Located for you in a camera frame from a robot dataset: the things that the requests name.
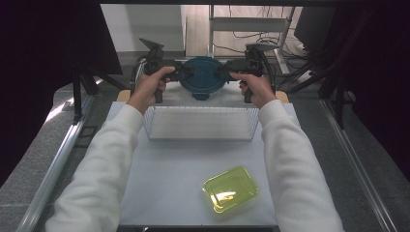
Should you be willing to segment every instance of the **translucent yellow box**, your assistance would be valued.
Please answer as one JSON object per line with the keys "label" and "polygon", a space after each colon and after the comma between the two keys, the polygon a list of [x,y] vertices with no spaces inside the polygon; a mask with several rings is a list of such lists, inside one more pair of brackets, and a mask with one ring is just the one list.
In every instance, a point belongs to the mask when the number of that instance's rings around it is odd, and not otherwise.
{"label": "translucent yellow box", "polygon": [[219,214],[251,200],[258,193],[256,183],[243,166],[236,166],[207,180],[203,190]]}

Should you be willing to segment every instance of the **white long-sleeve shirt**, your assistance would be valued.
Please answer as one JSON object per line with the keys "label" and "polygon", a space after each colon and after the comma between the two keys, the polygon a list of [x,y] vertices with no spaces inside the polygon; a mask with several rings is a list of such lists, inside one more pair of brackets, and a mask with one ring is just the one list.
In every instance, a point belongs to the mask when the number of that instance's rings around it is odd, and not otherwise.
{"label": "white long-sleeve shirt", "polygon": [[[282,232],[343,231],[311,144],[281,101],[259,111],[269,186]],[[106,121],[54,204],[46,231],[116,231],[137,134],[144,118],[130,105]]]}

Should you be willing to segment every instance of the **person's right hand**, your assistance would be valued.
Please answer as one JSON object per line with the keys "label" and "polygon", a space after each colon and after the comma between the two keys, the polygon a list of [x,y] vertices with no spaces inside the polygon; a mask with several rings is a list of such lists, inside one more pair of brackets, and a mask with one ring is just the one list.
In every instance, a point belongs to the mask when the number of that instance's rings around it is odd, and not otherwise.
{"label": "person's right hand", "polygon": [[167,74],[175,71],[174,67],[162,67],[159,71],[148,76],[142,74],[138,78],[138,84],[136,85],[135,92],[127,101],[127,104],[136,108],[141,114],[144,114],[148,107],[155,103],[154,93],[158,89],[165,91],[166,81],[161,78]]}
{"label": "person's right hand", "polygon": [[242,94],[247,91],[248,88],[253,92],[250,97],[250,101],[256,105],[259,109],[263,107],[267,102],[276,100],[277,97],[272,92],[271,83],[265,77],[257,77],[252,74],[242,74],[231,72],[230,75],[237,80],[241,80],[240,88]]}

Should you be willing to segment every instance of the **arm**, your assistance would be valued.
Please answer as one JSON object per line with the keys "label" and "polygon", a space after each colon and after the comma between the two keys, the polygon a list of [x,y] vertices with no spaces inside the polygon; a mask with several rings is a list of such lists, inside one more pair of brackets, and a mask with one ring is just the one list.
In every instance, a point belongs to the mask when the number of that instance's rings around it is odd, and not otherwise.
{"label": "arm", "polygon": [[125,192],[137,145],[143,113],[155,102],[154,92],[165,83],[160,78],[173,68],[163,68],[151,76],[141,76],[127,104],[90,143],[73,174],[73,181],[54,204],[55,214],[47,231],[115,231],[120,219],[120,202]]}
{"label": "arm", "polygon": [[281,101],[269,81],[232,73],[247,82],[251,100],[259,108],[269,187],[282,232],[343,231],[331,193],[308,137]]}

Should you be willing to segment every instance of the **white wall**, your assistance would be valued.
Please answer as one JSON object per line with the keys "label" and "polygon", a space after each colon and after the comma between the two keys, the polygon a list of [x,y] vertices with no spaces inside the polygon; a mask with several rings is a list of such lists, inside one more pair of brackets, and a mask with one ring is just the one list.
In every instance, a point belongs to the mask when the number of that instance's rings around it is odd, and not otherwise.
{"label": "white wall", "polygon": [[102,4],[102,12],[117,52],[148,51],[139,37],[185,50],[184,6]]}

